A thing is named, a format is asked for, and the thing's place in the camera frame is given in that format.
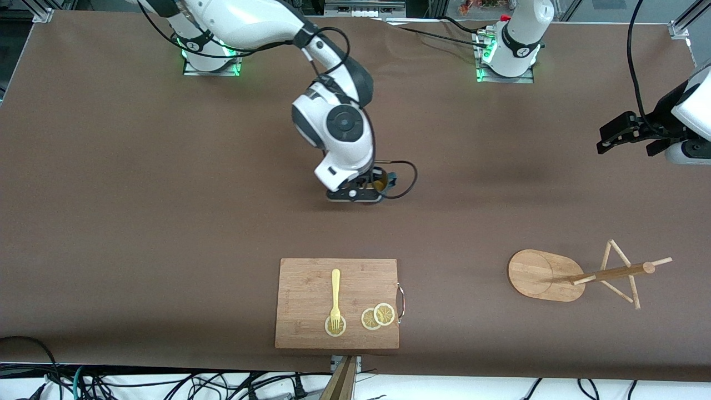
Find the cutting board handle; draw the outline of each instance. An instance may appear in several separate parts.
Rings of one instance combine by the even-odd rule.
[[[402,295],[402,312],[397,316],[397,324],[399,325],[402,323],[402,317],[405,316],[405,289],[402,288],[402,285],[400,282],[397,283],[397,289],[400,291],[400,294]]]

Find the wooden stand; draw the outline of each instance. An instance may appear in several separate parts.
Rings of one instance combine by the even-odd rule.
[[[624,267],[606,269],[610,250],[613,248],[620,256]],[[596,273],[583,273],[580,265],[570,258],[538,250],[522,250],[516,253],[508,263],[508,279],[511,285],[522,295],[552,301],[569,302],[579,298],[585,290],[585,283],[600,282],[626,301],[640,309],[635,275],[654,273],[658,265],[671,262],[671,257],[650,263],[632,264],[622,253],[614,240],[607,241],[602,256],[602,266]],[[607,281],[628,277],[632,297],[621,292]]]

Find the wooden dowel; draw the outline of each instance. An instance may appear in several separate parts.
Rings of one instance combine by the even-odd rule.
[[[628,275],[632,276],[632,275],[651,274],[651,273],[654,273],[654,270],[655,270],[654,264],[642,263],[642,264],[630,265],[629,268],[619,267],[619,268],[613,268],[611,270],[600,270],[600,271],[597,271],[596,273],[584,273],[582,275],[573,275],[573,276],[569,276],[568,280],[573,285],[579,285],[580,283],[585,283],[585,282],[599,282],[601,280],[612,280],[612,279],[624,278]]]
[[[667,257],[667,258],[662,258],[661,260],[652,261],[652,264],[654,264],[654,266],[657,266],[657,265],[662,265],[662,264],[666,264],[666,263],[671,263],[672,261],[673,260],[671,259],[671,257]]]
[[[622,262],[624,263],[624,265],[627,265],[628,267],[631,267],[631,266],[632,266],[632,263],[630,263],[630,262],[629,262],[629,259],[627,258],[627,256],[625,256],[624,253],[622,253],[622,249],[620,249],[620,247],[617,245],[617,243],[615,243],[614,240],[610,239],[610,244],[612,245],[612,248],[615,249],[615,251],[617,252],[617,254],[620,255],[620,258],[622,258]]]
[[[578,280],[574,280],[573,285],[580,285],[581,283],[589,282],[591,280],[595,280],[596,278],[597,278],[597,276],[595,276],[595,274],[592,274],[592,275],[587,276],[585,278],[580,278]]]
[[[605,267],[607,267],[607,258],[610,256],[610,242],[612,239],[607,241],[607,244],[605,245],[605,254],[602,255],[602,265],[600,266],[600,270],[604,270]]]
[[[620,292],[619,290],[617,290],[617,288],[615,288],[613,285],[610,285],[610,284],[609,284],[608,282],[606,282],[605,280],[601,280],[600,283],[602,283],[603,285],[607,286],[608,289],[610,289],[610,290],[612,290],[613,292],[617,293],[621,298],[627,300],[628,302],[633,302],[633,301],[634,301],[634,300],[632,300],[628,295],[626,295],[626,294]]]
[[[634,282],[634,277],[629,276],[629,285],[632,287],[632,299],[634,299],[634,309],[639,310],[639,295],[637,294],[637,284]]]

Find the lemon slice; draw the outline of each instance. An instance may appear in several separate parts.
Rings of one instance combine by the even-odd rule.
[[[373,308],[373,317],[378,325],[386,326],[395,321],[395,309],[392,305],[382,302]]]
[[[338,328],[338,330],[336,330],[336,331],[331,330],[331,327],[329,327],[330,321],[331,321],[331,317],[326,317],[326,323],[324,323],[324,329],[326,330],[326,333],[328,333],[329,336],[339,337],[346,331],[346,319],[343,318],[342,315],[341,315],[341,326]]]
[[[375,321],[373,310],[374,308],[368,308],[367,310],[363,311],[363,314],[360,315],[360,323],[363,324],[363,326],[367,330],[380,329],[380,324]]]

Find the plastic fork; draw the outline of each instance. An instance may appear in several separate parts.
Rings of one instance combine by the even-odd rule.
[[[341,285],[341,270],[331,271],[331,285],[333,287],[333,308],[331,308],[331,320],[328,326],[332,332],[337,332],[341,328],[341,311],[338,309],[338,289]]]

